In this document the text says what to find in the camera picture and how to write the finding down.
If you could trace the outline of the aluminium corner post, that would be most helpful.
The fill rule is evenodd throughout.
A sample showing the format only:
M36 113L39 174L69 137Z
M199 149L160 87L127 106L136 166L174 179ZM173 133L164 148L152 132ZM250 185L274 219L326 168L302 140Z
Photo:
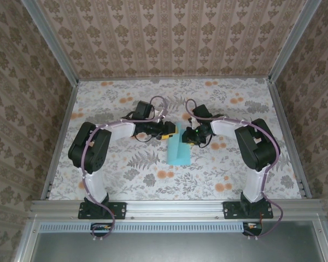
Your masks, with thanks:
M73 88L77 87L79 78L72 67L72 64L67 56L67 53L63 50L62 45L59 43L56 33L53 27L48 22L48 19L44 15L42 9L38 5L37 0L21 0L34 23L36 24L39 32L46 41L52 54L63 70L66 78Z
M296 45L299 43L312 17L320 6L320 3L321 0L306 0L304 7L298 15L298 18L269 73L268 78L270 83L275 82L280 76Z

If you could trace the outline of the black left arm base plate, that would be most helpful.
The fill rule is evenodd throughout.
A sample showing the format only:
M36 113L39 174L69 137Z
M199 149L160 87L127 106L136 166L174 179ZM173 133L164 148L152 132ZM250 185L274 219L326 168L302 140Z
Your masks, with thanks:
M125 219L127 209L125 202L107 202L105 206L110 209L115 219ZM112 216L103 207L90 201L85 201L79 206L78 219L112 219Z

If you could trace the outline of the thin aluminium wall-side rail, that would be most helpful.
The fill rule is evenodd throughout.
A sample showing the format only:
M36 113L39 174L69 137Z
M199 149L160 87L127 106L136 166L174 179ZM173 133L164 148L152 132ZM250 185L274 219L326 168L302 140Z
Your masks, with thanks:
M269 79L267 75L221 75L221 76L149 76L149 77L132 77L132 78L80 78L78 81L132 81L132 80L182 80L182 79Z

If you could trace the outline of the aluminium side rail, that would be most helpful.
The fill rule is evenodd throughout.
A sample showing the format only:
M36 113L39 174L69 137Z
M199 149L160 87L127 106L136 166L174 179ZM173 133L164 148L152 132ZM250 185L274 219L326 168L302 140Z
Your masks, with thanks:
M279 97L276 85L271 80L268 81L268 89L270 92L270 96L272 98L272 102L274 105L274 109L276 111L278 122L280 125L280 128L282 130L282 135L284 138L284 142L287 148L287 152L290 158L290 161L292 163L292 168L295 173L296 181L300 190L300 193L303 198L311 199L312 194L311 190L309 188L306 176L303 171L303 167L300 161L300 157L298 155L295 142L292 137L292 133L288 124L288 121L286 119L286 114L284 112L281 99Z
M68 129L68 125L72 116L72 112L73 112L73 108L74 108L74 104L77 98L77 94L78 94L78 82L75 86L73 86L72 88L72 92L71 92L71 96L66 108L66 112L65 112L65 116L63 118L63 122L61 125L61 129L60 129L60 133L58 135L58 139L57 139L57 143L54 149L54 154L52 156L51 162L50 162L50 167L46 176L46 180L44 183L44 188L40 197L40 200L48 200L49 196L50 196L50 192L52 189L52 184L54 181L54 177L56 174L56 170L58 167L58 163L60 160L60 155L63 149L63 143L65 141L65 137L67 134L67 129Z

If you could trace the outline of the aluminium panel edge rail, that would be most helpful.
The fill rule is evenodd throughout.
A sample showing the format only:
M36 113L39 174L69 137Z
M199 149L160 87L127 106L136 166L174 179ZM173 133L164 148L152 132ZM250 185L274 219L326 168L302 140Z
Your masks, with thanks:
M328 222L318 219L313 221L313 226L323 260L328 262Z
M39 235L40 223L36 220L28 221L23 230L14 262L31 262L33 251Z

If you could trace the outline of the aluminium base beam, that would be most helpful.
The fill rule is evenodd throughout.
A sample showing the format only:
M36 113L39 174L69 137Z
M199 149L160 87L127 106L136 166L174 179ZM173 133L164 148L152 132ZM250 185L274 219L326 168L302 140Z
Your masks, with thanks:
M135 221L212 221L223 220L223 200L127 200L125 220ZM272 204L276 221L312 221L324 218L325 212L318 199L279 199ZM80 200L34 201L28 219L68 221L78 219Z

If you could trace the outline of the turquoise cloth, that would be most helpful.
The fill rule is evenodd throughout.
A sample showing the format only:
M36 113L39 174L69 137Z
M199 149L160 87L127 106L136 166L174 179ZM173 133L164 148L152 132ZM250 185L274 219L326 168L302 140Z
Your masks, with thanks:
M191 164L190 145L183 143L182 135L184 129L181 128L181 123L175 124L177 133L168 139L167 146L167 164L173 166L184 166Z

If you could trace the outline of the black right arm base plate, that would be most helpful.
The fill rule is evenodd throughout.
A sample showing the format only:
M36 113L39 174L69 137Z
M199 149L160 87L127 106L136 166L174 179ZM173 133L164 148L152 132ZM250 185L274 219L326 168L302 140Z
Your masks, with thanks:
M241 201L226 201L222 205L225 219L271 219L274 217L268 201L251 204Z

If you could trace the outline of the grey metal sheet panel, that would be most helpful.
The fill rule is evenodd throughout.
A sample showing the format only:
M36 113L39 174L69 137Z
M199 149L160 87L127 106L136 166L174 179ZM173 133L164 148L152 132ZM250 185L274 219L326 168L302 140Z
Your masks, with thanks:
M258 240L241 233L43 233L31 262L324 262L309 222L282 222Z

